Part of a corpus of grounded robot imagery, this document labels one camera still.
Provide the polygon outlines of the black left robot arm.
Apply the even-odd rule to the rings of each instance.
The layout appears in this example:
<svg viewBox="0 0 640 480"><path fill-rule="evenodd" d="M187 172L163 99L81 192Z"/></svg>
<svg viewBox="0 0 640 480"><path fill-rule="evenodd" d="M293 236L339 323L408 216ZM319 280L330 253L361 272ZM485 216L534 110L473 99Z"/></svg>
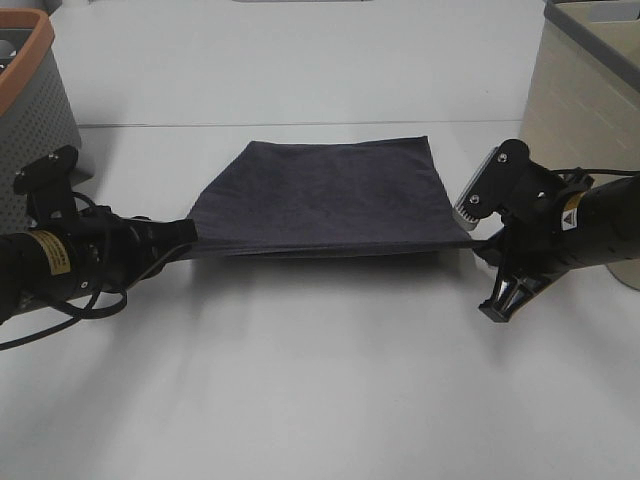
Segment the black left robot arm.
<svg viewBox="0 0 640 480"><path fill-rule="evenodd" d="M107 206L1 237L1 320L96 291L126 294L198 240L195 222L123 218Z"/></svg>

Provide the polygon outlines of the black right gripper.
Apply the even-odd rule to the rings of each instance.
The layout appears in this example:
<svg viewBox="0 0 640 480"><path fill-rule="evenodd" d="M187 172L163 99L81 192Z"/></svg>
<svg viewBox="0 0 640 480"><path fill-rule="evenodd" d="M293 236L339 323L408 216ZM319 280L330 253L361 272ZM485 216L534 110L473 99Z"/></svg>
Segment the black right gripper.
<svg viewBox="0 0 640 480"><path fill-rule="evenodd" d="M536 240L535 225L499 209L503 227L477 248L477 256L497 269L493 289L479 310L495 323L508 323L526 304L561 278L564 271L547 272Z"/></svg>

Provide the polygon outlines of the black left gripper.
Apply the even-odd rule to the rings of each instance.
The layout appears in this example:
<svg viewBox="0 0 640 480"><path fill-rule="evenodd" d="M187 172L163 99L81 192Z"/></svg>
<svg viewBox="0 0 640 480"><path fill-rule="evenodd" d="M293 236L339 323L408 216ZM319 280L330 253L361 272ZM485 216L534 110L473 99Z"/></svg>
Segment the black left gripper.
<svg viewBox="0 0 640 480"><path fill-rule="evenodd" d="M156 222L123 218L107 206L88 206L69 221L73 300L96 291L126 295L142 280L179 260L198 241L191 219Z"/></svg>

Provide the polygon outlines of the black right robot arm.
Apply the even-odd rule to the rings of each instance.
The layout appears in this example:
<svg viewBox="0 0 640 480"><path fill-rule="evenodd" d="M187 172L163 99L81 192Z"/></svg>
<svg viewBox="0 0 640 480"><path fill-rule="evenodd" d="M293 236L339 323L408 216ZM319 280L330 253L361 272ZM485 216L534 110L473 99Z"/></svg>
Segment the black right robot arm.
<svg viewBox="0 0 640 480"><path fill-rule="evenodd" d="M639 258L639 177L574 193L533 223L513 217L476 254L498 268L479 309L506 323L572 270Z"/></svg>

